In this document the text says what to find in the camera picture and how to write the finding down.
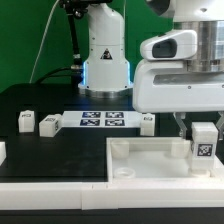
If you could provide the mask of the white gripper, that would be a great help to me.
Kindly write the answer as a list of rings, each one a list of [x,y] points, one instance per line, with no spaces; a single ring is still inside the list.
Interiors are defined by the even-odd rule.
[[[141,113],[173,113],[186,137],[185,112],[218,112],[219,140],[224,139],[224,72],[191,73],[183,61],[142,60],[135,71],[133,108]]]

